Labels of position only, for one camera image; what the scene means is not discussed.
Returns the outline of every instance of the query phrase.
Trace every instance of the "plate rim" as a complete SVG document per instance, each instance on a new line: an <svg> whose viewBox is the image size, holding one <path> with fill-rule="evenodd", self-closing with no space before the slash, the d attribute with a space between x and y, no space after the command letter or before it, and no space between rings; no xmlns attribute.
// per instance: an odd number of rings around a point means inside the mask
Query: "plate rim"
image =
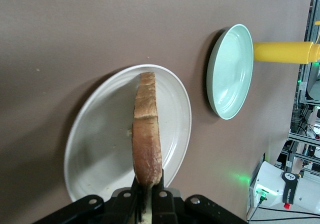
<svg viewBox="0 0 320 224"><path fill-rule="evenodd" d="M183 153L180 152L180 157L181 160L178 162L177 168L174 170L174 172L172 173L172 176L170 178L167 178L167 185L170 185L170 183L173 181L174 177L176 176L177 172L179 171L183 160L185 159L186 153L187 153L187 149L189 146L189 142L190 142L190 137L191 137L191 129L192 129L192 110L191 110L191 102L190 102L190 98L188 95L188 92L184 86L184 84L182 83L182 81L178 78L178 76L173 73L171 70L160 66L160 65L155 65L155 64L140 64L140 65L134 65L134 66L130 66L124 69L121 69L120 71L116 72L115 74L113 74L112 76L110 76L109 78L107 78L105 81L103 81L91 94L90 96L86 99L85 103L81 106L80 110L78 111L78 113L76 114L76 118L73 121L73 124L71 126L71 129L69 131L68 134L68 138L66 141L66 147L65 147L65 152L64 152L64 164L63 164L63 176L64 176L64 183L68 192L69 197L71 198L72 201L76 201L77 198L73 195L72 191L71 191L71 184L68 180L68 157L70 156L71 152L71 146L72 144L70 143L72 141L72 139L74 138L75 132L77 130L77 126L79 124L79 122L81 121L81 118L83 117L83 115L85 114L86 110L88 109L88 107L90 106L90 104L92 104L92 102L94 101L94 99L96 98L96 96L104 89L104 86L106 84L108 84L109 82L114 81L116 78L118 78L119 76L130 72L132 70L137 70L137 69L142 69L142 68L155 68L155 69L160 69L161 71L167 72L169 73L171 76L173 76L173 78L177 81L177 83L179 84L179 86L181 87L181 90L183 92L183 95L186 99L186 105L187 105L187 111L188 111L188 126L187 126L187 139L186 139L186 145L184 148Z"/></svg>
<svg viewBox="0 0 320 224"><path fill-rule="evenodd" d="M226 38L226 36L231 32L231 31L234 31L234 28L237 28L237 27L241 27L243 29L245 29L246 33L248 34L249 36L249 40L250 40L250 43L251 43L251 56L252 56L252 61L251 61L251 64L250 64L250 77L249 77L249 82L248 82L248 88L246 89L246 93L245 93L245 96L241 102L241 105L238 107L238 109L235 111L235 113L229 117L225 117L225 115L223 115L222 113L220 113L218 111L218 109L216 108L216 105L215 105L215 99L214 99L214 88L213 88L213 83L214 83L214 70L215 70L215 63L216 63L216 59L217 59L217 55L218 55L218 52L219 52L219 49L221 47L221 45L223 44L224 42L224 39ZM214 110L214 112L222 119L224 120L230 120L232 118L234 118L238 112L240 111L240 109L242 108L246 98L247 98L247 95L248 95L248 92L249 92L249 88L250 88L250 85L251 85L251 80L252 80L252 74L253 74L253 66L254 66L254 61L253 61L253 58L254 57L254 48L253 48L253 41L252 41L252 37L251 37L251 34L248 30L248 28L243 25L243 24L236 24L236 25L233 25L231 26L229 29L225 30L222 35L218 38L217 42L215 43L213 49L212 49L212 52L211 52L211 55L210 55L210 58L209 58L209 61L208 61L208 67L207 67L207 75L206 75L206 88L207 88L207 95L208 95L208 100L209 100L209 103L210 103L210 106L211 108Z"/></svg>

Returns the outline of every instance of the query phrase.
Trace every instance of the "screw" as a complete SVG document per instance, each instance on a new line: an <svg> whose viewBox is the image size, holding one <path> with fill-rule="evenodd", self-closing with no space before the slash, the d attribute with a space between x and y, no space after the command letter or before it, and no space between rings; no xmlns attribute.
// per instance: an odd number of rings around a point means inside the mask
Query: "screw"
<svg viewBox="0 0 320 224"><path fill-rule="evenodd" d="M90 205L93 205L93 204L96 204L96 202L97 202L97 199L91 199L91 200L89 201L89 204L90 204Z"/></svg>
<svg viewBox="0 0 320 224"><path fill-rule="evenodd" d="M160 197L166 197L168 194L165 191L160 191L159 196Z"/></svg>
<svg viewBox="0 0 320 224"><path fill-rule="evenodd" d="M198 198L196 198L196 197L191 198L190 201L192 202L192 204L195 204L195 205L200 203L200 200Z"/></svg>
<svg viewBox="0 0 320 224"><path fill-rule="evenodd" d="M128 198L128 197L131 196L131 193L130 193L130 192L126 192L125 194L123 194L123 196L124 196L125 198Z"/></svg>

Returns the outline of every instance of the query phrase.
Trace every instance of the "mint green bowl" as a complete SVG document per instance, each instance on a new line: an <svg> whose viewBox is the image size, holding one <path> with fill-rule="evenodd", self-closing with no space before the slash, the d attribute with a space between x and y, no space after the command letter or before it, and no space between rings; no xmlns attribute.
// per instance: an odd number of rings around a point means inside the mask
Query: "mint green bowl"
<svg viewBox="0 0 320 224"><path fill-rule="evenodd" d="M244 25L232 26L216 42L208 63L206 89L212 109L222 119L235 117L244 104L253 57L252 38Z"/></svg>

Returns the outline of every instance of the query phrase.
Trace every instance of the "white logo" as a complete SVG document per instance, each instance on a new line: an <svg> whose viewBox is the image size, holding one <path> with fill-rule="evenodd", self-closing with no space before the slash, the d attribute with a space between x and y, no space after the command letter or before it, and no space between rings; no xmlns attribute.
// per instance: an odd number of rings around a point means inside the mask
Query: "white logo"
<svg viewBox="0 0 320 224"><path fill-rule="evenodd" d="M288 180L294 180L295 179L295 175L291 174L291 173L286 173L285 178L287 178Z"/></svg>

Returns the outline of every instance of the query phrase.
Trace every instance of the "yellow bottle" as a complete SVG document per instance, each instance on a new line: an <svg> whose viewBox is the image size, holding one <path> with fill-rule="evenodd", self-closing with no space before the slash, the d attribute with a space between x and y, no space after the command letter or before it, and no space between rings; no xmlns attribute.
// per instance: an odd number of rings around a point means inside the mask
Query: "yellow bottle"
<svg viewBox="0 0 320 224"><path fill-rule="evenodd" d="M320 45L313 42L262 42L253 46L255 61L308 64L320 59Z"/></svg>

